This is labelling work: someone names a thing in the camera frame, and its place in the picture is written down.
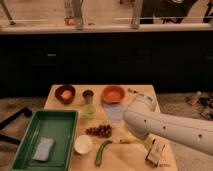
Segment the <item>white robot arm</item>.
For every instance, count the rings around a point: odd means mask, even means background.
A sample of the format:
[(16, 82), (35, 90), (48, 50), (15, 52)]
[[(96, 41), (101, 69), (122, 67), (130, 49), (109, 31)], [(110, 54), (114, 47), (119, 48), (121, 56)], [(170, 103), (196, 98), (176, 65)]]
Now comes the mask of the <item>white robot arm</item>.
[(129, 131), (144, 139), (149, 133), (213, 156), (213, 122), (155, 111), (156, 98), (137, 94), (125, 109), (123, 120)]

